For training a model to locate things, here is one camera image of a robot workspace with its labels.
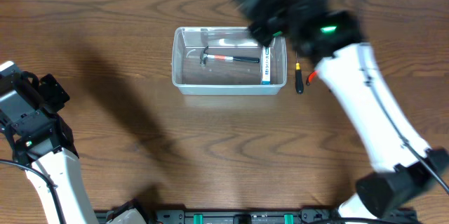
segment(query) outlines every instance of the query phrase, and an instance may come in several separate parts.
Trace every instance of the hammer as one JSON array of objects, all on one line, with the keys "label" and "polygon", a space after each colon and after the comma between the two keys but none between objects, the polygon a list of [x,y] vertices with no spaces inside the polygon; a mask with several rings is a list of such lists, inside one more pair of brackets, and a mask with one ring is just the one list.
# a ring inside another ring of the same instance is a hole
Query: hammer
[{"label": "hammer", "polygon": [[207,45],[207,47],[204,48],[203,53],[199,57],[199,64],[201,66],[206,66],[206,61],[208,58],[212,59],[212,60],[223,60],[223,61],[228,61],[228,62],[232,62],[232,61],[252,62],[252,63],[260,62],[259,58],[251,58],[251,57],[246,57],[246,56],[208,55],[207,54],[208,49],[209,49],[209,45]]}]

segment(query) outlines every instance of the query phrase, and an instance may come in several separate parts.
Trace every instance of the screwdriver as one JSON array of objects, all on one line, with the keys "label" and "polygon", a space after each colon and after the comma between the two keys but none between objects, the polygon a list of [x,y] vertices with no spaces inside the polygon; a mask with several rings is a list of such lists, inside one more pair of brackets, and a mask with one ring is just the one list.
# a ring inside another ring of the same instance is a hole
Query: screwdriver
[{"label": "screwdriver", "polygon": [[296,70],[295,70],[295,88],[298,94],[304,93],[304,84],[302,83],[302,73],[301,73],[301,65],[296,56]]}]

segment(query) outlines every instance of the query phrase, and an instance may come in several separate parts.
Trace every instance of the hammer head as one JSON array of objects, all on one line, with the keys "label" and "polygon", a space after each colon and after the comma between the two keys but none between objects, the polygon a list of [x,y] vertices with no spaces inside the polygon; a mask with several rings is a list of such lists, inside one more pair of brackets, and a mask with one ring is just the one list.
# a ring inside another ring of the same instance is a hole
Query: hammer head
[{"label": "hammer head", "polygon": [[208,54],[207,54],[207,50],[209,49],[209,45],[207,45],[204,50],[203,53],[199,56],[199,64],[201,66],[206,66],[206,61],[208,59]]}]

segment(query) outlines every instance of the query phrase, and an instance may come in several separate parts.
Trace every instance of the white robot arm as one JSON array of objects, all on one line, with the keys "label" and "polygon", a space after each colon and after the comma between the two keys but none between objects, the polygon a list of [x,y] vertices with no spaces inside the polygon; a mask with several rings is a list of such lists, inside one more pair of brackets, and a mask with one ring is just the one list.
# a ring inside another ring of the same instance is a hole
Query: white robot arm
[{"label": "white robot arm", "polygon": [[[398,164],[409,167],[418,162],[404,146],[398,132],[422,158],[427,157],[429,144],[410,125],[394,100],[370,44],[341,48],[335,52],[335,57],[323,58],[316,70],[351,119],[376,172],[395,172]],[[376,218],[357,194],[340,206],[339,214],[341,217]]]},{"label": "white robot arm", "polygon": [[[32,163],[32,168],[49,177],[55,185],[56,194],[66,224],[98,224],[81,177],[79,158],[69,150],[49,152]],[[45,211],[48,224],[60,224],[56,206],[46,183],[36,174],[26,171],[36,189]],[[126,209],[108,224],[148,224],[137,209]]]}]

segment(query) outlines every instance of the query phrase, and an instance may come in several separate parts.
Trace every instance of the green led light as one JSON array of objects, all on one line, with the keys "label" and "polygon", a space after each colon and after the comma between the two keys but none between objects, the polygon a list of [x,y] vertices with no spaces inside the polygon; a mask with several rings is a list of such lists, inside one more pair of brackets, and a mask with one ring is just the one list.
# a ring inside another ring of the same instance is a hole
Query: green led light
[{"label": "green led light", "polygon": [[276,34],[273,34],[274,37],[278,37],[279,35],[282,35],[282,31],[277,32]]},{"label": "green led light", "polygon": [[335,32],[336,29],[337,29],[337,26],[322,27],[321,32],[324,34],[330,34],[330,33]]}]

